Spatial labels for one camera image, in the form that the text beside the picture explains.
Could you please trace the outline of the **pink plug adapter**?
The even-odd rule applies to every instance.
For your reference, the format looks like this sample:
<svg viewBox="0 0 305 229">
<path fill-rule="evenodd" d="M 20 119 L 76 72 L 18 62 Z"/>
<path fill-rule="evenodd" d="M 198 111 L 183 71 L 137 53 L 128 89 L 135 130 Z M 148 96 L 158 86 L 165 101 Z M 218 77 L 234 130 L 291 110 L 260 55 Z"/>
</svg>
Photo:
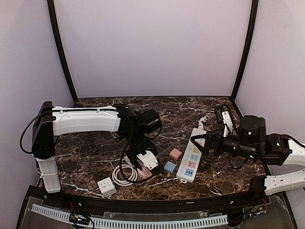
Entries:
<svg viewBox="0 0 305 229">
<path fill-rule="evenodd" d="M 170 152 L 170 157 L 172 157 L 175 160 L 179 160 L 182 156 L 182 152 L 179 151 L 178 149 L 174 148 L 171 152 Z"/>
</svg>

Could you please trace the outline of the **pink cube socket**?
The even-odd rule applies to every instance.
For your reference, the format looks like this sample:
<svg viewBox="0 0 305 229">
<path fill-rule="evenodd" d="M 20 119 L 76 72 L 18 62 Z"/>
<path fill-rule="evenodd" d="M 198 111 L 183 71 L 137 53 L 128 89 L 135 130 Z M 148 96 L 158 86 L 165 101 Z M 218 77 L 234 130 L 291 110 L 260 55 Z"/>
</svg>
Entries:
<svg viewBox="0 0 305 229">
<path fill-rule="evenodd" d="M 154 177 L 151 171 L 141 161 L 139 162 L 139 164 L 141 166 L 141 169 L 137 169 L 137 172 L 140 178 L 146 179 L 149 177 Z"/>
</svg>

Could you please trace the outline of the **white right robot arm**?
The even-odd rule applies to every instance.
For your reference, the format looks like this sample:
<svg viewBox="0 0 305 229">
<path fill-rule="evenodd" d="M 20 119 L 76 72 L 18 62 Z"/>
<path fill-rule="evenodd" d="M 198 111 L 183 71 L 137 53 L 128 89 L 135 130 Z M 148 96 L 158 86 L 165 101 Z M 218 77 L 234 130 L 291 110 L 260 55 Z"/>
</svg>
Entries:
<svg viewBox="0 0 305 229">
<path fill-rule="evenodd" d="M 204 155 L 213 151 L 215 156 L 228 153 L 245 161 L 260 161 L 264 165 L 305 165 L 305 145 L 289 135 L 266 133 L 263 117 L 246 115 L 240 119 L 237 135 L 223 135 L 222 130 L 195 135 L 190 141 Z M 251 193 L 273 194 L 305 186 L 305 171 L 277 176 L 254 177 L 250 181 Z"/>
</svg>

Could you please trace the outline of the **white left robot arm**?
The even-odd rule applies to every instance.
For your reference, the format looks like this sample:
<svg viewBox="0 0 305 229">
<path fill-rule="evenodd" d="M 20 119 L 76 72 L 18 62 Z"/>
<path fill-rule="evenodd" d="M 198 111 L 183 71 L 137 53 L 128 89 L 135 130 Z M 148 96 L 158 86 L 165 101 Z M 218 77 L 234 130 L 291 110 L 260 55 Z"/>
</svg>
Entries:
<svg viewBox="0 0 305 229">
<path fill-rule="evenodd" d="M 163 126 L 158 113 L 153 109 L 141 113 L 126 104 L 67 108 L 53 106 L 51 101 L 46 101 L 27 126 L 32 127 L 31 150 L 25 150 L 22 145 L 25 131 L 20 137 L 20 148 L 36 159 L 44 189 L 49 194 L 61 191 L 54 138 L 66 134 L 116 132 L 119 139 L 127 142 L 122 157 L 127 156 L 138 169 L 147 168 L 151 173 L 149 179 L 160 173 L 158 151 L 148 135 L 156 130 L 161 131 Z"/>
</svg>

